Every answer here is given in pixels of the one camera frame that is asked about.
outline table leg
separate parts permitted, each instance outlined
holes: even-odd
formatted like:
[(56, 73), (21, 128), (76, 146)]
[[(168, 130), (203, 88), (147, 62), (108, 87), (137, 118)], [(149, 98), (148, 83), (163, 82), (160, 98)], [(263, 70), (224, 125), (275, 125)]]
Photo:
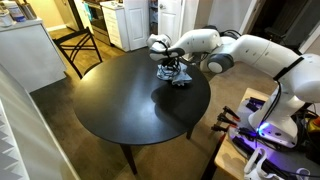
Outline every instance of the table leg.
[(123, 151), (123, 154), (124, 156), (126, 157), (129, 165), (130, 165), (130, 168), (131, 168), (131, 171), (133, 172), (133, 174), (137, 174), (137, 168), (136, 168), (136, 165), (134, 163), (134, 159), (133, 159), (133, 156), (132, 156), (132, 152), (131, 152), (131, 148), (129, 145), (124, 145), (124, 144), (120, 144), (121, 146), (121, 149)]
[(214, 176), (214, 173), (216, 172), (217, 166), (214, 163), (214, 160), (219, 152), (219, 149), (221, 147), (222, 141), (224, 139), (224, 137), (226, 136), (226, 134), (222, 135), (217, 143), (216, 148), (214, 149), (214, 152), (210, 158), (210, 161), (208, 162), (208, 165), (206, 167), (206, 170), (204, 171), (204, 173), (202, 174), (201, 180), (206, 180), (206, 179), (212, 179)]
[(193, 128), (187, 132), (187, 139), (191, 138), (192, 132), (193, 132)]

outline chair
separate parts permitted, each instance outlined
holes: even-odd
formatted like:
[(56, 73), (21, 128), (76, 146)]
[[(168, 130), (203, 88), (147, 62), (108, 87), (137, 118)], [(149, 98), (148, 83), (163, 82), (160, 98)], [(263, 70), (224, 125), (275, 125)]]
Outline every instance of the chair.
[[(87, 44), (87, 42), (90, 39), (92, 41), (92, 44)], [(72, 42), (75, 41), (76, 43), (73, 43), (75, 45), (69, 45), (69, 43), (68, 44), (63, 44), (66, 41), (69, 41), (69, 40), (72, 40)], [(59, 48), (59, 50), (64, 55), (64, 57), (71, 64), (73, 69), (77, 72), (77, 74), (80, 77), (80, 79), (82, 79), (82, 77), (87, 72), (89, 72), (92, 68), (94, 68), (98, 64), (102, 63), (102, 58), (100, 56), (99, 50), (97, 48), (97, 45), (96, 45), (96, 43), (95, 43), (95, 41), (93, 39), (93, 36), (92, 36), (92, 34), (91, 34), (91, 32), (90, 32), (88, 27), (85, 28), (85, 29), (82, 29), (80, 31), (76, 31), (76, 32), (73, 32), (73, 33), (68, 34), (66, 36), (63, 36), (63, 37), (61, 37), (59, 39), (53, 39), (53, 42), (56, 44), (56, 46)], [(97, 55), (99, 57), (99, 62), (91, 65), (90, 67), (88, 67), (85, 70), (85, 72), (83, 73), (83, 75), (81, 74), (79, 68), (75, 64), (76, 56), (78, 55), (78, 52), (80, 50), (93, 50), (93, 51), (96, 51), (96, 53), (97, 53)]]

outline doorway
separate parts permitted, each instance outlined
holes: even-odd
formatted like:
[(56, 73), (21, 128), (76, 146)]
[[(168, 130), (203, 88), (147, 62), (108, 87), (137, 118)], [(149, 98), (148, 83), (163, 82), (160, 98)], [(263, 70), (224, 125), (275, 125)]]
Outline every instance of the doorway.
[(249, 34), (297, 50), (320, 20), (317, 7), (317, 0), (267, 0)]

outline stove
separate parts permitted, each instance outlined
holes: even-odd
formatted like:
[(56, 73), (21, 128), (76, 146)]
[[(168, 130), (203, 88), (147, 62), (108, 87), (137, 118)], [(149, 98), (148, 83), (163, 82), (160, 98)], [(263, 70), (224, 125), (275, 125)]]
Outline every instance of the stove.
[(84, 0), (89, 7), (91, 18), (90, 23), (93, 30), (93, 35), (96, 39), (111, 45), (107, 25), (103, 17), (102, 7), (100, 2), (106, 0)]

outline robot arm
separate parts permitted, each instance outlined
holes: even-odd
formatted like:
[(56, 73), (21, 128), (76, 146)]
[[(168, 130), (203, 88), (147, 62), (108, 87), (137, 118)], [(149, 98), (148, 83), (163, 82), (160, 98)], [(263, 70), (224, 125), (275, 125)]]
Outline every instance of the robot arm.
[(305, 102), (320, 102), (320, 56), (299, 56), (286, 47), (252, 35), (238, 39), (220, 37), (212, 29), (192, 30), (172, 47), (170, 43), (165, 35), (151, 36), (148, 40), (150, 57), (161, 62), (186, 53), (207, 52), (210, 55), (205, 61), (214, 73), (223, 73), (234, 61), (242, 61), (277, 80), (281, 96), (263, 128), (261, 121), (275, 101), (277, 90), (260, 110), (250, 115), (249, 123), (268, 140), (290, 148), (296, 145), (297, 127), (291, 115)]
[(187, 32), (172, 47), (170, 44), (170, 38), (164, 34), (151, 35), (147, 40), (151, 59), (163, 61), (192, 52), (211, 53), (221, 45), (221, 38), (215, 30), (199, 29)]

